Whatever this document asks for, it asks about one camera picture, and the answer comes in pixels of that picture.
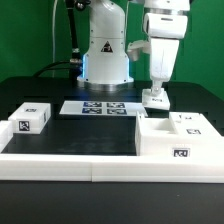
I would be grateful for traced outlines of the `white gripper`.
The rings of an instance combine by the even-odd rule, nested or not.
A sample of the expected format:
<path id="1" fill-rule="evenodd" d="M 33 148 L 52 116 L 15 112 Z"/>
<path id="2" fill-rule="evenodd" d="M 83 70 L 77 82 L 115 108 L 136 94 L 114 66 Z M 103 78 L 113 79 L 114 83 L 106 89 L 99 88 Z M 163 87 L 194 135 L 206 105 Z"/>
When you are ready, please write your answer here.
<path id="1" fill-rule="evenodd" d="M 163 82 L 168 82 L 173 73 L 179 40 L 183 39 L 188 18 L 185 15 L 146 13 L 143 29 L 148 35 L 150 47 L 151 94 L 159 96 Z"/>

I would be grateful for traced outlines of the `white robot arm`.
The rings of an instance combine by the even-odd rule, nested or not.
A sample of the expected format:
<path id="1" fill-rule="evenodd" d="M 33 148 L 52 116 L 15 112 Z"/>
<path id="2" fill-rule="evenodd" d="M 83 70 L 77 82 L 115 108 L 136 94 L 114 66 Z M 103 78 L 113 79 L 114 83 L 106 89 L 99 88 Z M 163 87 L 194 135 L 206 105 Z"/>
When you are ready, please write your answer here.
<path id="1" fill-rule="evenodd" d="M 144 52 L 150 56 L 152 93 L 157 95 L 173 73 L 179 41 L 187 29 L 190 0 L 130 1 L 144 6 L 142 29 L 148 36 L 146 41 L 125 43 L 125 13 L 111 0 L 86 2 L 90 6 L 90 45 L 83 56 L 83 74 L 78 82 L 114 91 L 133 81 L 129 62 Z"/>

